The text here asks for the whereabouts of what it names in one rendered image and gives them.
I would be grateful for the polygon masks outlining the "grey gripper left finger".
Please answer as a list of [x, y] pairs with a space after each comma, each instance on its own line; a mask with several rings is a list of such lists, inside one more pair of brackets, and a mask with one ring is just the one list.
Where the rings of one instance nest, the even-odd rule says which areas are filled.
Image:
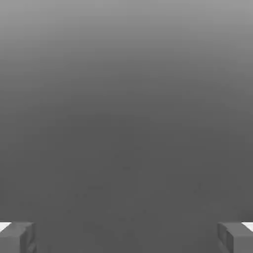
[[37, 253], [36, 224], [0, 221], [0, 253]]

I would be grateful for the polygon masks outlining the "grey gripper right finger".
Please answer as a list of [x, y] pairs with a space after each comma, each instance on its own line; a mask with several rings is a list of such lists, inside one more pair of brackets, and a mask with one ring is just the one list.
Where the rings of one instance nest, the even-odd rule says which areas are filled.
[[253, 253], [253, 222], [219, 222], [220, 253]]

